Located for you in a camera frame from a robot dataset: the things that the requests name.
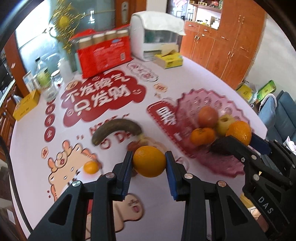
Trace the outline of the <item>large orange front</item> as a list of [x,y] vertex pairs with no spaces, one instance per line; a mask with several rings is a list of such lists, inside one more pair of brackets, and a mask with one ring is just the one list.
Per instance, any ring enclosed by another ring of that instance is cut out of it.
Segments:
[[238,120],[229,125],[229,128],[225,134],[226,136],[233,136],[246,146],[251,142],[252,131],[248,123]]

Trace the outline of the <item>yellow pear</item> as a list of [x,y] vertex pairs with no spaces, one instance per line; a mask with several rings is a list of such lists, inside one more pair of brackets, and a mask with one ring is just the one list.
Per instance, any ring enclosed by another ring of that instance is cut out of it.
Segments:
[[219,137],[224,137],[226,135],[229,126],[236,120],[233,116],[229,114],[224,114],[218,118],[217,125],[215,126],[215,131]]

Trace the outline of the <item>red apple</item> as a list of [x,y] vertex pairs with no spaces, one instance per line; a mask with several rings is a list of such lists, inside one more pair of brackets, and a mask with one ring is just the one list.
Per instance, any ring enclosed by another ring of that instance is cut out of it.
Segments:
[[198,113],[198,125],[201,128],[214,128],[218,122],[218,112],[210,107],[204,106]]

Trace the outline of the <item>small yellow orange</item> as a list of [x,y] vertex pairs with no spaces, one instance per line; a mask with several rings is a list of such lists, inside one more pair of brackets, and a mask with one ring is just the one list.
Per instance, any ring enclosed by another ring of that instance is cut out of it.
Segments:
[[84,164],[83,170],[87,174],[95,174],[101,168],[101,165],[98,161],[88,161]]

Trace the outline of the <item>red date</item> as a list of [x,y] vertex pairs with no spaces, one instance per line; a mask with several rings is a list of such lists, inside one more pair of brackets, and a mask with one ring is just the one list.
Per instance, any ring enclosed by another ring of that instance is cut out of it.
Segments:
[[131,177],[135,177],[136,175],[137,175],[137,171],[133,168],[132,169]]
[[140,146],[140,141],[133,141],[128,144],[127,150],[134,153]]

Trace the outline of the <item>overripe brown banana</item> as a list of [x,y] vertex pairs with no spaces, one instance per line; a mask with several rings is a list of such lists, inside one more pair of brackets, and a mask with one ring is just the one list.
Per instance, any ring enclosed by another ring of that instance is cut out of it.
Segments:
[[91,142],[94,146],[100,145],[110,134],[124,131],[138,138],[141,144],[147,144],[142,127],[135,121],[126,118],[115,118],[102,124],[92,135]]

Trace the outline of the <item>dark avocado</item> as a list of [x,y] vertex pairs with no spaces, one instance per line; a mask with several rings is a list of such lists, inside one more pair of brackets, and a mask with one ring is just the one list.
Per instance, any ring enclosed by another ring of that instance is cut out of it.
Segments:
[[230,152],[227,149],[226,142],[224,138],[218,138],[216,139],[210,146],[209,146],[209,152],[212,152],[217,155],[223,155],[223,156],[230,156]]

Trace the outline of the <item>blue sofa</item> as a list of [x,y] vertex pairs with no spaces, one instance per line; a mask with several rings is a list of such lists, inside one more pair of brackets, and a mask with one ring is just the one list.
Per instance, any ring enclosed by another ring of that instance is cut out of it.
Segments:
[[286,91],[268,94],[259,107],[259,118],[267,127],[266,138],[277,140],[295,153],[295,101]]

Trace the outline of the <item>cardboard box on floor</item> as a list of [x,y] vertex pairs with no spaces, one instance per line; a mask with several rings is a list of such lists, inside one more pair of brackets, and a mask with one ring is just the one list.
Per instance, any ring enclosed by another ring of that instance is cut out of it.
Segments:
[[258,85],[244,81],[240,83],[236,92],[249,104],[253,104],[257,99]]

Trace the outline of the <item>wooden cabinet right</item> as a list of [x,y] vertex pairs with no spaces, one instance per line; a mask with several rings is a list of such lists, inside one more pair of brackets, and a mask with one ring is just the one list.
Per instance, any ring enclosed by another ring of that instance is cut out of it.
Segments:
[[185,21],[180,53],[235,89],[253,63],[265,19],[255,1],[223,1],[217,29]]

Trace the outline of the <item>yellow tissue box right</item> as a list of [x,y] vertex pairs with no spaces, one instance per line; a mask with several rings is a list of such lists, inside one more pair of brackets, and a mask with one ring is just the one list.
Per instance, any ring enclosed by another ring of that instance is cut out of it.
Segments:
[[161,54],[156,54],[154,56],[153,62],[163,69],[169,69],[182,66],[183,57],[179,52],[170,53],[164,56]]

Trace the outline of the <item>clear drinking glass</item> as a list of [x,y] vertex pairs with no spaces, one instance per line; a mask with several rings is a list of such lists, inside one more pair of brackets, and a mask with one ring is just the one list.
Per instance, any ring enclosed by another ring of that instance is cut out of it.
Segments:
[[42,96],[46,102],[53,101],[58,93],[59,89],[52,80],[42,90]]

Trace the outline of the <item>white dispenser appliance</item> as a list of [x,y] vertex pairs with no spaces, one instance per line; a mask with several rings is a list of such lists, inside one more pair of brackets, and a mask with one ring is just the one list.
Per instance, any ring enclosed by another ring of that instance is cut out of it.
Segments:
[[162,52],[163,45],[176,44],[178,36],[170,31],[146,30],[138,18],[130,19],[131,53],[142,61],[151,61]]

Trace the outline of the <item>red paper cup package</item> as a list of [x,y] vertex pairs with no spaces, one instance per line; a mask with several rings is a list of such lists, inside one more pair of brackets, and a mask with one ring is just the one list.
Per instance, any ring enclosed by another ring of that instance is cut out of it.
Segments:
[[132,60],[129,28],[127,24],[104,32],[88,29],[69,39],[75,46],[84,78]]

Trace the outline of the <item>gold door ornament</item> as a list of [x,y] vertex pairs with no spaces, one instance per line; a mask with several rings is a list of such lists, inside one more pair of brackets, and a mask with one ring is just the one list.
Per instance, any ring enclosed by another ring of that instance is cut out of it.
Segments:
[[54,10],[44,32],[55,38],[67,54],[75,51],[70,41],[75,34],[115,27],[115,1],[50,1],[50,4]]

